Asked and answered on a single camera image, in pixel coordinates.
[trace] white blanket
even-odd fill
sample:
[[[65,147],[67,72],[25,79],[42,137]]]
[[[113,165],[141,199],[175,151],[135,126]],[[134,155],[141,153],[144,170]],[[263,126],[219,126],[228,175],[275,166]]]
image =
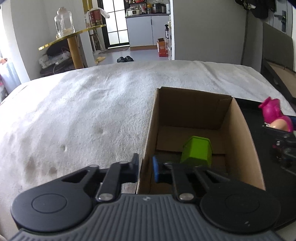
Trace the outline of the white blanket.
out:
[[[13,199],[24,190],[89,164],[102,168],[142,154],[155,89],[189,88],[288,102],[250,67],[190,61],[96,66],[25,83],[0,106],[0,234],[17,228]],[[133,192],[128,185],[126,192]]]

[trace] pink object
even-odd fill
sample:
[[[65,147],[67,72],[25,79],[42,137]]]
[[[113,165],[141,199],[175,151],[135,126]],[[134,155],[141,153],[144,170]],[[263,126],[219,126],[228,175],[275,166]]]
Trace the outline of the pink object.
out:
[[[275,120],[283,119],[287,123],[288,132],[293,132],[293,123],[290,117],[282,113],[279,99],[272,99],[271,97],[268,97],[258,107],[262,109],[264,122],[270,124]]]

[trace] frosted glass pane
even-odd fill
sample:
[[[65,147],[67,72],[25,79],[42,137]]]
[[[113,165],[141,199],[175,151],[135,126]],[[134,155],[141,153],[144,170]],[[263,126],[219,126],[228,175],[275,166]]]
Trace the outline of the frosted glass pane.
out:
[[[119,35],[119,42],[122,43],[128,43],[128,31],[123,30],[118,32]]]
[[[106,12],[114,12],[113,0],[103,0],[103,6]]]
[[[126,14],[124,10],[115,12],[118,31],[128,29],[126,27]]]
[[[108,36],[109,36],[109,43],[110,43],[110,45],[112,45],[112,44],[119,44],[117,32],[108,33]]]
[[[115,11],[124,10],[124,0],[113,0]]]
[[[117,31],[114,12],[109,13],[109,15],[110,18],[106,18],[106,26],[108,33]]]

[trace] pink toy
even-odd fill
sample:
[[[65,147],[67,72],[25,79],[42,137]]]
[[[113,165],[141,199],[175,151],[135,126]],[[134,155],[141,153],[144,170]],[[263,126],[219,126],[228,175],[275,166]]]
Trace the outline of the pink toy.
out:
[[[290,117],[283,115],[279,99],[271,99],[271,97],[268,97],[258,107],[262,109],[264,122],[270,124],[270,127],[293,132],[293,123]]]

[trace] red can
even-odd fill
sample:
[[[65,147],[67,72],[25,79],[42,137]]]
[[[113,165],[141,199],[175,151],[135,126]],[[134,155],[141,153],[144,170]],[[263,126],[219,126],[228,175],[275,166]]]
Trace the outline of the red can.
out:
[[[91,23],[92,27],[103,24],[100,9],[95,9],[95,10],[89,11],[89,19],[90,19],[90,23]]]

